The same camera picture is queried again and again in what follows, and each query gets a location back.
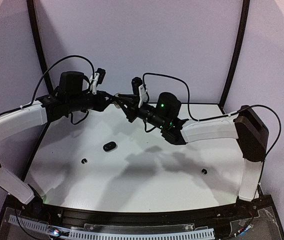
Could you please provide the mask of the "white earbud charging case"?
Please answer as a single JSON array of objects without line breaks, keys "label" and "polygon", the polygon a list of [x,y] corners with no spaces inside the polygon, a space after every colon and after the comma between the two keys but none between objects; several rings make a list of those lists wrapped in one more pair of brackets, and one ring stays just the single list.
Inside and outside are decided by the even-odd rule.
[{"label": "white earbud charging case", "polygon": [[117,109],[121,109],[121,100],[119,99],[119,96],[120,96],[119,92],[114,95],[113,104]]}]

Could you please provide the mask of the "black earbud charging case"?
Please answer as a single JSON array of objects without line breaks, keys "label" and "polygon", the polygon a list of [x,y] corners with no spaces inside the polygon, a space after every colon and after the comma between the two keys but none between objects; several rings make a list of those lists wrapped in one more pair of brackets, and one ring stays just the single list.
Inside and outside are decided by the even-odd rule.
[{"label": "black earbud charging case", "polygon": [[114,141],[110,141],[104,144],[102,148],[105,152],[110,152],[117,148],[117,144]]}]

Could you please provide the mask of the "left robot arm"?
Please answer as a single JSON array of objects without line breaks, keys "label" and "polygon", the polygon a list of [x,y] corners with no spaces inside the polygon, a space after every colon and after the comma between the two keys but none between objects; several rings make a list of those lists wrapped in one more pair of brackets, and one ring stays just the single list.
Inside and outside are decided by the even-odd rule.
[{"label": "left robot arm", "polygon": [[[82,72],[67,71],[60,75],[59,86],[53,94],[37,98],[27,106],[8,111],[0,116],[0,142],[24,130],[42,126],[61,119],[73,117],[75,112],[86,116],[90,110],[104,111],[112,102],[112,96],[97,90],[106,71],[98,68],[87,77]],[[0,163],[0,187],[20,203],[28,205],[39,197],[30,185]]]}]

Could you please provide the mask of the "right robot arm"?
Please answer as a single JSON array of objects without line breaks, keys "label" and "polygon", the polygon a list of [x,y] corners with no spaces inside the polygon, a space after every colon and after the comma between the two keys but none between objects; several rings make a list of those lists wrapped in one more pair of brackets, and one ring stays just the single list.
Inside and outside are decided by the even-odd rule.
[{"label": "right robot arm", "polygon": [[169,92],[160,94],[156,106],[133,94],[117,94],[115,103],[130,123],[139,118],[160,130],[172,145],[186,145],[212,139],[235,139],[244,158],[244,171],[238,198],[254,199],[267,156],[268,128],[248,105],[231,114],[193,120],[178,117],[182,103]]}]

